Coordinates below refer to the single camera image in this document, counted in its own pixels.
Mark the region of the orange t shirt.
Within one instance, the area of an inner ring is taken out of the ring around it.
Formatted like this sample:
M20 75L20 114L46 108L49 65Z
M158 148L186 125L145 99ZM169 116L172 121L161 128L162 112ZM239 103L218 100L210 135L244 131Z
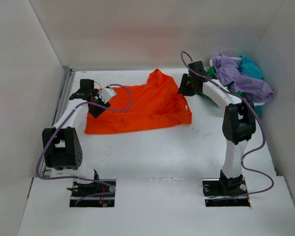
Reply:
M118 134L190 125L192 112L187 100L178 94L173 77L156 69L143 85L114 88L111 110L98 118L87 116L85 133Z

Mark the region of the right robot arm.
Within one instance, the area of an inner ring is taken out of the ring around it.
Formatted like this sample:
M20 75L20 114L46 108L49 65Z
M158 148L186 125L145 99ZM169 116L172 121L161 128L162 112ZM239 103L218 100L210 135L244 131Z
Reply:
M201 92L224 111L222 132L227 141L224 165L220 171L218 189L223 194L231 194L243 183L241 158L256 122L248 106L238 97L231 95L216 77L206 76L201 61L188 64L188 73L183 74L178 94L194 96Z

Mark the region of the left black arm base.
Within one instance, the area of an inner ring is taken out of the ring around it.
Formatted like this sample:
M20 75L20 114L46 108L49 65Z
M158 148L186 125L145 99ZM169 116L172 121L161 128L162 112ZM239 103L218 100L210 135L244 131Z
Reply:
M117 181L115 179L102 179L103 183L73 181L70 191L70 207L114 207Z

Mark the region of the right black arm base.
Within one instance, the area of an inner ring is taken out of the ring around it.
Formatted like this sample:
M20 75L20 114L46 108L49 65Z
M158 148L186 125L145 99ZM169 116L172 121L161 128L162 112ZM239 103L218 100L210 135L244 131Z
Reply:
M219 179L203 179L203 194L206 207L250 207L250 199L246 194L247 186L243 179L240 184L224 188Z

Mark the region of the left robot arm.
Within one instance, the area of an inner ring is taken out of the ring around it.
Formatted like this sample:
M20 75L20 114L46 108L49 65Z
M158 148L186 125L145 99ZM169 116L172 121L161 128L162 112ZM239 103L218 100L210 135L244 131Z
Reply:
M110 107L109 101L117 94L109 86L96 89L94 84L94 80L82 79L80 88L70 95L61 118L42 132L44 162L51 169L49 178L74 177L81 183L88 179L83 189L90 196L100 192L99 176L83 161L77 128L86 120L88 113L94 118L99 117Z

